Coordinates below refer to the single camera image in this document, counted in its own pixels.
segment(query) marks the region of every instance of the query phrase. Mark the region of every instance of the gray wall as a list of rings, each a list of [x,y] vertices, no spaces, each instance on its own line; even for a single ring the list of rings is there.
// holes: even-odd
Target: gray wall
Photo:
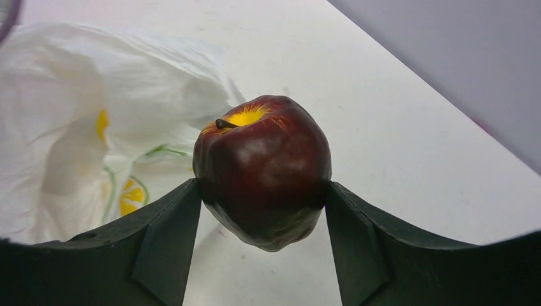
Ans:
[[[329,1],[541,174],[541,0]]]

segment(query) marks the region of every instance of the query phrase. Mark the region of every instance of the white plastic bag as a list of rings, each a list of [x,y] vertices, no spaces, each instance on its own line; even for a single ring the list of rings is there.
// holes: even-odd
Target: white plastic bag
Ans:
[[[68,240],[193,177],[200,128],[244,102],[224,54],[67,23],[0,48],[0,237]]]

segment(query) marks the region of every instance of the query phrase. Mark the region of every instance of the apple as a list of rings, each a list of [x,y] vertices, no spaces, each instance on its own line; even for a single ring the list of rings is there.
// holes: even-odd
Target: apple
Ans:
[[[285,96],[260,96],[208,123],[193,171],[213,216],[243,242],[269,252],[306,238],[331,176],[327,138]]]

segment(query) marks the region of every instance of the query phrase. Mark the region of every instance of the white table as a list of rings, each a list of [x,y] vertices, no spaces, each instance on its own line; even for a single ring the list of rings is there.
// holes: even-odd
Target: white table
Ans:
[[[475,244],[541,228],[541,177],[325,0],[26,1],[23,24],[49,20],[225,47],[245,97],[286,94],[312,113],[335,181],[421,228]],[[204,210],[185,305],[340,305],[325,217],[271,254]]]

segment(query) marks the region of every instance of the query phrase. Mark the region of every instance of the fake apple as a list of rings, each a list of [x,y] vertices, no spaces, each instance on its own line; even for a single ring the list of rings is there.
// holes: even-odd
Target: fake apple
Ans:
[[[220,223],[276,252],[316,226],[331,176],[329,143],[298,103],[261,96],[203,128],[193,171]]]

